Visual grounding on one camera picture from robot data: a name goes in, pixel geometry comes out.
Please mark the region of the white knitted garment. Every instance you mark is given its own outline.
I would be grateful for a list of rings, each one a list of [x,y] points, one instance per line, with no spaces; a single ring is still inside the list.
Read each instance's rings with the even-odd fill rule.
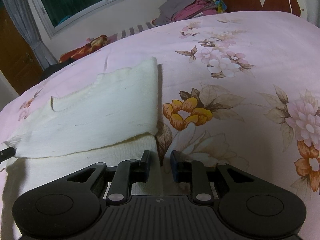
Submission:
[[[61,98],[50,98],[31,113],[1,148],[15,156],[1,165],[1,239],[18,239],[12,217],[14,201],[23,193],[93,163],[116,166],[151,152],[146,183],[135,194],[163,192],[155,135],[157,133],[158,64],[151,57],[135,67],[99,74],[90,85]]]

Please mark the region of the stack of folded clothes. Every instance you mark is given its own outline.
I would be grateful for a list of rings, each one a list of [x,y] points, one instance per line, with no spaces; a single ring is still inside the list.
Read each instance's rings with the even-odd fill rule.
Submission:
[[[152,21],[155,26],[225,13],[227,6],[223,0],[167,0],[159,10],[160,15]]]

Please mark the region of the brown wooden door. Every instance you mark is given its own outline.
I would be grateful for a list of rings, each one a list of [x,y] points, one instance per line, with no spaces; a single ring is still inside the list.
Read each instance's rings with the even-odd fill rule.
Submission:
[[[5,8],[1,8],[0,25],[1,72],[13,89],[21,95],[39,83],[43,69]]]

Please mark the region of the black cloth on bed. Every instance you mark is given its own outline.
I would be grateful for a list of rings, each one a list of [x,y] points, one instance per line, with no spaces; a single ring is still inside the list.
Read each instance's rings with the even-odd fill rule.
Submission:
[[[75,62],[75,59],[69,58],[64,62],[61,62],[61,63],[58,63],[58,64],[53,64],[53,65],[49,66],[48,68],[46,68],[43,71],[43,74],[42,74],[42,76],[40,78],[40,82],[45,80],[45,79],[47,79],[48,77],[53,75],[55,72],[60,71],[61,69],[65,68],[65,66],[67,66],[67,65],[69,65],[69,64],[71,64],[73,62]]]

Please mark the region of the pink floral bed sheet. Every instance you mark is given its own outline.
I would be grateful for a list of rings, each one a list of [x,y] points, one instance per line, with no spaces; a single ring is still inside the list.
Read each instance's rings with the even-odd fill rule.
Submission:
[[[296,194],[306,205],[302,239],[319,239],[319,29],[293,14],[246,11],[143,31],[83,57],[1,111],[1,138],[50,98],[99,74],[158,64],[157,154],[164,195],[170,154],[232,165]]]

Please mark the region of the red patterned blanket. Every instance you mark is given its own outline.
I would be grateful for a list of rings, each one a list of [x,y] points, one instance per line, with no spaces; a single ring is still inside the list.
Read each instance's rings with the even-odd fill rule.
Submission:
[[[109,39],[106,35],[100,35],[97,38],[87,40],[87,43],[80,48],[76,48],[60,56],[59,63],[65,62],[69,59],[81,59],[109,44]]]

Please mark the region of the grey left curtain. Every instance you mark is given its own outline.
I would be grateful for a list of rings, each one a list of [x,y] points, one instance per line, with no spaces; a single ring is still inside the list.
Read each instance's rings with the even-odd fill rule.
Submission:
[[[2,1],[14,26],[32,49],[40,66],[46,69],[56,64],[56,59],[42,41],[28,0]]]

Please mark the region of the striped grey white pillow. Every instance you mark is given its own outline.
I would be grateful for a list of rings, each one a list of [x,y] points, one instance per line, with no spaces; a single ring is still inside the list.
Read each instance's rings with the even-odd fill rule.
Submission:
[[[119,31],[119,32],[109,36],[108,37],[108,41],[110,43],[113,43],[113,42],[116,42],[118,40],[124,39],[126,37],[141,33],[141,32],[143,32],[145,30],[152,29],[154,27],[155,27],[155,25],[153,25],[151,22],[145,22],[145,23],[139,24],[137,26],[130,27],[129,29],[125,29],[125,30]]]

